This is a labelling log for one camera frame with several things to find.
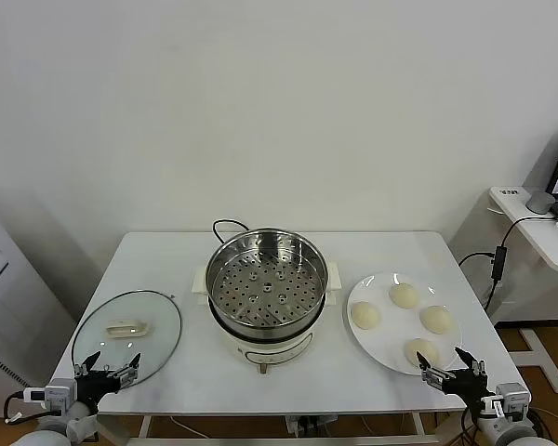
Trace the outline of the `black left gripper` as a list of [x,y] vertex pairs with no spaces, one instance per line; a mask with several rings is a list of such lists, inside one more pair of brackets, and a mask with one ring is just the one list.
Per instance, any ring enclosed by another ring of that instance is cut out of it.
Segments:
[[97,351],[86,357],[81,363],[73,365],[77,397],[76,400],[84,404],[91,412],[98,411],[100,400],[111,393],[117,393],[121,388],[130,387],[138,379],[140,354],[120,369],[113,372],[92,371],[100,357]]

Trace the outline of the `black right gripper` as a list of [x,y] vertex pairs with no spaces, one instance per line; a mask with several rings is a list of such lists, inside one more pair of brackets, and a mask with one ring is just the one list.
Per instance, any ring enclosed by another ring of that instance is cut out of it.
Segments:
[[465,367],[448,372],[432,367],[418,351],[416,356],[422,380],[430,387],[441,387],[445,383],[445,394],[459,396],[469,409],[484,409],[483,398],[491,395],[487,388],[485,362],[478,361],[460,347],[455,347],[455,352]]

